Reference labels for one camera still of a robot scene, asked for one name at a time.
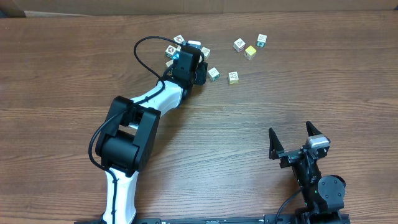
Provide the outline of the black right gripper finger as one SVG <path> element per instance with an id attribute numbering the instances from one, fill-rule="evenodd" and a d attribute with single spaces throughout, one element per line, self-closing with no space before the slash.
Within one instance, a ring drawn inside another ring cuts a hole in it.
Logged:
<path id="1" fill-rule="evenodd" d="M 307 133 L 309 136 L 316 136 L 322 134 L 312 123 L 311 121 L 307 121 L 306 123 L 306 129 Z"/>
<path id="2" fill-rule="evenodd" d="M 272 128 L 269 128 L 269 139 L 270 139 L 269 159 L 272 160 L 278 159 L 279 154 L 282 154 L 285 151 L 275 131 Z"/>

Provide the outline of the wooden block green letter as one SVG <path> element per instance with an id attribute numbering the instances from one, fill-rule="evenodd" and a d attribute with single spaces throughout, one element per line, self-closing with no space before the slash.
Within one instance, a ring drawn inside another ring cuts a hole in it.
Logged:
<path id="1" fill-rule="evenodd" d="M 166 62 L 166 67 L 169 68 L 172 64 L 174 63 L 173 60 L 169 60 L 168 62 Z"/>

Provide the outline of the wooden block soccer ball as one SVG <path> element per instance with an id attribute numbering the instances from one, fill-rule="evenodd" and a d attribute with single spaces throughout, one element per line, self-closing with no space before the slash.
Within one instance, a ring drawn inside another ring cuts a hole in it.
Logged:
<path id="1" fill-rule="evenodd" d="M 169 45 L 165 50 L 165 55 L 169 58 L 173 58 L 177 53 L 177 48 Z"/>

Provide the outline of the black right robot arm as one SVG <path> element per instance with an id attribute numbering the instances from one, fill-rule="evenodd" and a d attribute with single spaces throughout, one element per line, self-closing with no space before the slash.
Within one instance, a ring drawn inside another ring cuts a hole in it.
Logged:
<path id="1" fill-rule="evenodd" d="M 269 158 L 280 160 L 280 167 L 291 167 L 299 189 L 278 209 L 275 223 L 349 223 L 349 216 L 342 215 L 344 208 L 345 180 L 338 175 L 322 176 L 317 161 L 328 154 L 330 139 L 310 121 L 306 122 L 308 138 L 299 149 L 286 152 L 275 131 L 269 129 Z M 281 213 L 285 206 L 298 194 L 302 194 L 305 206 L 285 218 Z"/>

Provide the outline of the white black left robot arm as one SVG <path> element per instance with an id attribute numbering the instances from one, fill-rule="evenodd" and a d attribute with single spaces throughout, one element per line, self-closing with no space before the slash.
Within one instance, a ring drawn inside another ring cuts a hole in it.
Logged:
<path id="1" fill-rule="evenodd" d="M 89 145 L 89 155 L 101 158 L 98 167 L 108 182 L 100 223 L 133 223 L 138 174 L 151 155 L 160 118 L 178 107 L 193 85 L 204 84 L 206 73 L 201 50 L 185 44 L 153 89 L 132 99 L 115 97 Z"/>

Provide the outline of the wooden block tan picture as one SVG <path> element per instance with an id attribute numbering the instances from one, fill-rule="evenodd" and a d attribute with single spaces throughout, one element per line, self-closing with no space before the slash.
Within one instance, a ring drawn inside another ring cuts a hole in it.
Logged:
<path id="1" fill-rule="evenodd" d="M 206 48 L 206 47 L 202 47 L 202 48 L 201 48 L 201 52 L 202 52 L 203 55 L 204 55 L 204 60 L 208 60 L 208 58 L 209 58 L 209 56 L 210 56 L 211 50 L 208 49 L 208 48 Z"/>

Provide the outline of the wooden block green R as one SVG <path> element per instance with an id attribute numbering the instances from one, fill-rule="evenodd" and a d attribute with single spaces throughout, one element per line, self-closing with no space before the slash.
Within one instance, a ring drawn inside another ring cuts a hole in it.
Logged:
<path id="1" fill-rule="evenodd" d="M 219 79 L 220 73 L 215 67 L 213 67 L 208 70 L 208 77 L 211 81 L 215 81 L 215 80 Z"/>

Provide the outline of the wooden block red picture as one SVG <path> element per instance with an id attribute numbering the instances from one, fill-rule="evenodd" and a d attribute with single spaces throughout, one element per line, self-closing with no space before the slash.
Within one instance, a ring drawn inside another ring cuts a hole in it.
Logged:
<path id="1" fill-rule="evenodd" d="M 183 38 L 183 36 L 177 35 L 174 37 L 174 41 L 176 42 L 177 45 L 184 45 L 185 44 L 185 39 Z"/>

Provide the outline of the wooden block yellow side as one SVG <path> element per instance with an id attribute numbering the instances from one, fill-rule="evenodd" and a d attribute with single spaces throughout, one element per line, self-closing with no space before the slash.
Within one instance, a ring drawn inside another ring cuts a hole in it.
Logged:
<path id="1" fill-rule="evenodd" d="M 228 73 L 228 82 L 230 85 L 239 83 L 239 76 L 237 72 Z"/>

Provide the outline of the wooden block red side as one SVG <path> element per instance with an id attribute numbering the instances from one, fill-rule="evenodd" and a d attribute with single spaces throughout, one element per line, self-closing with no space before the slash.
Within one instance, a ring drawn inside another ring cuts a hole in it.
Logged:
<path id="1" fill-rule="evenodd" d="M 237 52 L 241 52 L 242 50 L 245 49 L 246 43 L 245 41 L 243 41 L 243 39 L 239 38 L 237 40 L 234 41 L 233 43 L 233 48 L 237 51 Z"/>

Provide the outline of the yellow top wooden block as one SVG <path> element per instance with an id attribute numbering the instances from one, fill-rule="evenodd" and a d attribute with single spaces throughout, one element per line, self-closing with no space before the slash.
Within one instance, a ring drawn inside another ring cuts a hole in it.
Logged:
<path id="1" fill-rule="evenodd" d="M 250 45 L 248 48 L 245 49 L 244 56 L 248 60 L 252 60 L 254 58 L 254 56 L 256 55 L 256 52 L 257 52 L 257 50 L 253 46 Z"/>

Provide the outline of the wooden block green four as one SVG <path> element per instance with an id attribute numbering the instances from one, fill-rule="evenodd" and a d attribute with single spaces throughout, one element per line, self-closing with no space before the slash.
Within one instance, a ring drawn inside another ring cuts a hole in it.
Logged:
<path id="1" fill-rule="evenodd" d="M 258 47 L 265 47 L 266 45 L 267 36 L 264 34 L 259 34 L 257 37 L 256 45 Z"/>

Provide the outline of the brown cardboard backdrop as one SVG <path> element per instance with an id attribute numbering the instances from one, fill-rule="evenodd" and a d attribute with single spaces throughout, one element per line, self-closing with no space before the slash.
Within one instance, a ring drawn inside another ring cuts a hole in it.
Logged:
<path id="1" fill-rule="evenodd" d="M 379 11 L 396 7 L 397 0 L 1 0 L 1 10 L 11 17 Z"/>

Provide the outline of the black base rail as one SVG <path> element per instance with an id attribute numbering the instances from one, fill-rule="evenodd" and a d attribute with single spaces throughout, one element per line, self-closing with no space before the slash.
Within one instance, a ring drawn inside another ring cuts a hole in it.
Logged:
<path id="1" fill-rule="evenodd" d="M 252 217 L 252 218 L 209 218 L 209 219 L 173 219 L 173 220 L 161 220 L 159 218 L 144 218 L 144 219 L 135 219 L 133 224 L 274 224 L 276 215 L 264 215 L 262 217 Z M 351 223 L 348 215 L 341 215 L 342 221 L 332 220 L 330 222 L 321 222 L 320 220 L 316 220 L 311 223 L 342 223 L 349 224 Z M 102 220 L 93 220 L 93 221 L 85 221 L 85 222 L 75 222 L 74 224 L 100 224 L 106 223 Z M 279 215 L 277 223 L 280 224 L 293 224 L 293 223 L 304 223 L 295 220 L 294 215 Z"/>

